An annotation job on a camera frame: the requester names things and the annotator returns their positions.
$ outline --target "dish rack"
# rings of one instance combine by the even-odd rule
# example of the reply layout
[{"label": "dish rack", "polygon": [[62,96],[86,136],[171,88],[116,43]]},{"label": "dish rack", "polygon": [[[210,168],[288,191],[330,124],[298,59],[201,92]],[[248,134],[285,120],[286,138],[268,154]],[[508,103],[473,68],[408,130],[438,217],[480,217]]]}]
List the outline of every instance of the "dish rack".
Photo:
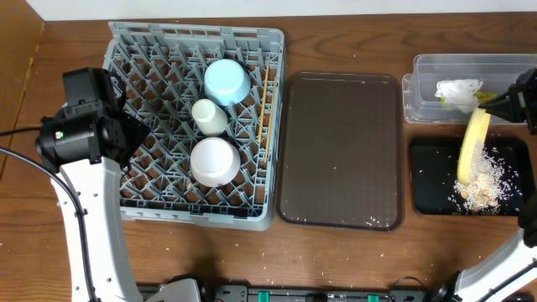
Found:
[{"label": "dish rack", "polygon": [[[284,91],[284,34],[278,29],[181,24],[110,22],[109,26],[114,39],[103,68],[123,79],[125,111],[151,127],[131,159],[131,170],[122,177],[123,219],[254,231],[270,227]],[[205,96],[207,66],[219,59],[241,64],[252,87],[243,102],[225,108],[229,123],[220,135],[237,148],[239,173],[229,184],[209,188],[190,172],[190,152],[205,138],[191,110]],[[263,140],[258,143],[267,60]],[[117,83],[114,86],[120,92]],[[271,129],[270,114],[274,115]]]}]

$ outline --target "white tissue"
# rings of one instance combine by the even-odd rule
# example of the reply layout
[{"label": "white tissue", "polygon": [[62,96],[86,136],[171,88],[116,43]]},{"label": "white tissue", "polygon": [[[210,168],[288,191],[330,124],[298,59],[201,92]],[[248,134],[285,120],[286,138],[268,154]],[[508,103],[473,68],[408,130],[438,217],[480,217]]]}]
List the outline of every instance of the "white tissue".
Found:
[{"label": "white tissue", "polygon": [[436,97],[444,97],[444,103],[455,106],[464,113],[472,112],[478,104],[476,92],[483,85],[480,80],[450,80],[436,83]]}]

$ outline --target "white wall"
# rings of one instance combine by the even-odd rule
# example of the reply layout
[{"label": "white wall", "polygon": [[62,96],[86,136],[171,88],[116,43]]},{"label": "white wall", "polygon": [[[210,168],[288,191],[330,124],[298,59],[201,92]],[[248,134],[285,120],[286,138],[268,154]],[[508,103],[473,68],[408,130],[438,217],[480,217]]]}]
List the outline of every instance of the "white wall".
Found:
[{"label": "white wall", "polygon": [[537,0],[26,0],[45,21],[537,11]]}]

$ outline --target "wooden table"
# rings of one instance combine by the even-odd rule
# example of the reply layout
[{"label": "wooden table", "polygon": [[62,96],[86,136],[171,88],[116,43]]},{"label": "wooden table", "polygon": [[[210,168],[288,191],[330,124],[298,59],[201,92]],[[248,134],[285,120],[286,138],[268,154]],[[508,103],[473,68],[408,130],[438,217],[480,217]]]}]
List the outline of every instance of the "wooden table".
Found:
[{"label": "wooden table", "polygon": [[[308,70],[386,73],[401,79],[412,72],[418,54],[534,53],[536,19],[537,13],[490,13],[155,22],[282,29],[288,75]],[[54,115],[65,102],[62,73],[102,66],[111,38],[103,21],[47,23],[17,127],[38,126],[42,116]],[[524,139],[535,163],[537,141],[525,128],[494,127],[490,132]],[[460,126],[405,123],[405,147],[415,136],[463,133]],[[36,133],[19,134],[11,148],[38,160],[35,138]],[[516,229],[512,217],[417,214],[408,157],[405,169],[406,217],[393,233],[294,226],[278,217],[265,232],[124,222],[135,279],[156,284],[195,273],[225,284],[247,280],[258,286],[386,289],[411,275],[436,286],[456,269],[483,260]],[[65,232],[50,180],[16,159],[8,159],[0,183],[0,242],[0,300],[70,300]],[[537,283],[525,289],[537,294]]]}]

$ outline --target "pile of crumbs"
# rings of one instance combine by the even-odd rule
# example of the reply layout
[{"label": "pile of crumbs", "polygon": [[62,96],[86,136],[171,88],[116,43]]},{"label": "pile of crumbs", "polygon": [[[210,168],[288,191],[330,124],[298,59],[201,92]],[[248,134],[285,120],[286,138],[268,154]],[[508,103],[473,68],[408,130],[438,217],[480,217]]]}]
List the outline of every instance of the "pile of crumbs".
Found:
[{"label": "pile of crumbs", "polygon": [[467,211],[487,211],[498,214],[498,201],[507,200],[513,194],[510,180],[501,180],[505,169],[504,159],[495,159],[487,154],[483,142],[477,142],[470,165],[468,186],[455,181],[455,192],[465,199],[463,204]]}]

